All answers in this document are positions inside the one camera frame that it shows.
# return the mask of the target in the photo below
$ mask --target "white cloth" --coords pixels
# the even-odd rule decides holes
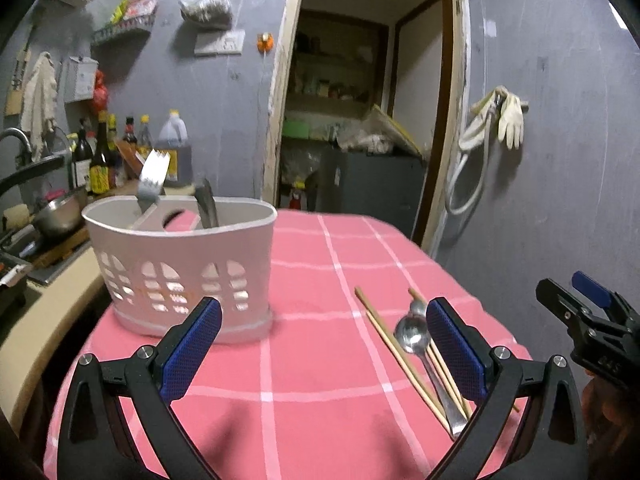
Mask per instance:
[[[490,120],[489,111],[492,104],[495,103],[496,94],[506,96],[500,110],[498,141],[505,141],[508,149],[515,148],[517,150],[522,144],[524,118],[522,117],[520,98],[509,92],[504,86],[498,86],[472,105],[470,111],[475,117],[458,140],[462,152],[470,152],[484,142],[486,122]]]
[[[38,162],[44,146],[43,136],[56,125],[56,70],[49,52],[42,52],[24,89],[24,103],[20,129],[28,132],[33,153],[31,160]]]

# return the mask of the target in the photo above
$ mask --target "metal bowl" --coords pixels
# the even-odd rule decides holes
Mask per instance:
[[[63,238],[83,222],[82,209],[86,203],[86,188],[76,187],[66,195],[49,202],[38,211],[31,223],[45,238]]]

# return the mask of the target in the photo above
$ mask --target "metal screw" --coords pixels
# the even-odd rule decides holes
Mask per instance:
[[[136,355],[140,359],[148,359],[153,355],[153,353],[154,353],[154,348],[151,345],[144,345],[138,348]]]
[[[560,368],[564,368],[566,366],[566,359],[561,355],[554,356],[554,364]]]
[[[497,346],[494,348],[494,354],[498,359],[508,359],[511,357],[511,351],[506,346]]]
[[[82,366],[86,366],[87,364],[89,364],[94,358],[93,354],[82,354],[79,358],[78,358],[78,364],[82,365]]]

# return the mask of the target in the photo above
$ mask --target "electrical outlet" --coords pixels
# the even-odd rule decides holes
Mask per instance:
[[[196,56],[230,56],[242,54],[244,30],[203,32],[198,34],[193,53]]]

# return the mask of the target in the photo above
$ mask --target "white plastic basket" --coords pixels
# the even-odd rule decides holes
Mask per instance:
[[[203,296],[220,301],[217,343],[266,336],[273,223],[270,204],[216,198],[218,228],[202,229],[192,196],[163,196],[142,215],[135,197],[98,200],[82,212],[118,320],[132,332],[163,336]],[[164,225],[191,212],[190,230]]]

